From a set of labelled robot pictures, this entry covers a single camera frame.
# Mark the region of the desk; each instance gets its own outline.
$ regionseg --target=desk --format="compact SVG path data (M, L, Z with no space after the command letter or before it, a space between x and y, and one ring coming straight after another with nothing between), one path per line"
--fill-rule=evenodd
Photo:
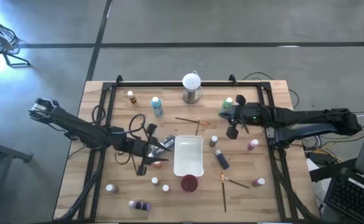
M269 81L273 91L274 103L278 107L292 108L286 81ZM103 82L87 82L84 89L79 118L91 121L91 111L98 105ZM131 104L126 92L132 90L137 103ZM182 99L181 87L117 87L111 124L128 128L131 118L142 113L146 115L146 125L158 125L155 136L161 141L168 135L194 135L197 124L175 119L176 116L209 122L208 127L200 126L198 135L204 139L203 163L204 175L198 178L198 189L187 194L180 187L180 178L173 173L173 154L165 153L169 161L162 169L149 166L145 176L136 177L133 163L119 165L114 160L115 150L109 147L106 152L100 197L98 200L96 222L257 222L279 221L278 207L275 199L274 184L269 163L269 154L264 136L264 129L249 126L250 134L240 131L238 139L226 137L227 121L218 116L222 102L227 97L233 99L237 94L245 96L247 101L257 102L258 92L246 86L203 87L201 99L192 105ZM164 116L156 118L150 105L153 96L162 99ZM144 133L137 133L144 138ZM225 177L251 185L258 177L266 179L266 185L246 189L230 182L225 182L227 213L223 211L222 186L220 172L222 168L214 156L214 148L208 143L211 136L219 140L216 149L220 149L230 164L224 170ZM259 146L252 151L246 145L252 139L259 140ZM82 146L78 141L72 143L70 152ZM63 182L58 196L54 218L63 215L75 201L83 187L88 149L74 154L67 162ZM126 155L118 156L124 161ZM318 216L317 204L312 189L309 171L301 147L287 149L287 161L294 191L308 207ZM172 191L162 192L160 187L151 184L152 177L158 177L161 184L168 184ZM105 190L107 184L119 187L118 194ZM86 212L90 209L91 191L88 196ZM283 192L284 204L287 197ZM129 200L143 200L152 203L152 211L145 212L128 207Z

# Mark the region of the blue bottle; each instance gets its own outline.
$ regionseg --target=blue bottle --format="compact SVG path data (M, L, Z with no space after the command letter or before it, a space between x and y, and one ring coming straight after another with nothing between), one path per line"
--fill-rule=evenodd
M153 97L151 100L151 106L154 109L154 115L158 118L164 115L164 111L162 110L161 100L158 97Z

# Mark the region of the purple bottle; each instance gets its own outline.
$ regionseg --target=purple bottle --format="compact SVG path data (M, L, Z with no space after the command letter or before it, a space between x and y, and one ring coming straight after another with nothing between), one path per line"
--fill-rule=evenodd
M135 201L129 201L129 207L134 209L140 209L144 211L150 211L151 210L151 203L150 202L135 202Z

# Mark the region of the red cup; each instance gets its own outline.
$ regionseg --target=red cup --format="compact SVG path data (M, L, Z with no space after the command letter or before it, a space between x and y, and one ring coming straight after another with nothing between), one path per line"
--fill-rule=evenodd
M182 178L182 181L180 181L180 184L182 186L182 189L185 192L193 192L198 187L198 180L194 175L188 174Z

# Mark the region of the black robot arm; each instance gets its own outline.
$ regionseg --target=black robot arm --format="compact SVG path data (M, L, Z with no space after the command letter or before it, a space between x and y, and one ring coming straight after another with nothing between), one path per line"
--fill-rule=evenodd
M362 129L356 115L348 109L292 111L287 108L263 106L259 103L246 103L242 95L237 95L236 102L238 105L220 113L220 116L230 123L226 132L230 139L237 138L237 124L273 128L275 141L283 143L326 133L351 136ZM295 124L315 125L294 128Z

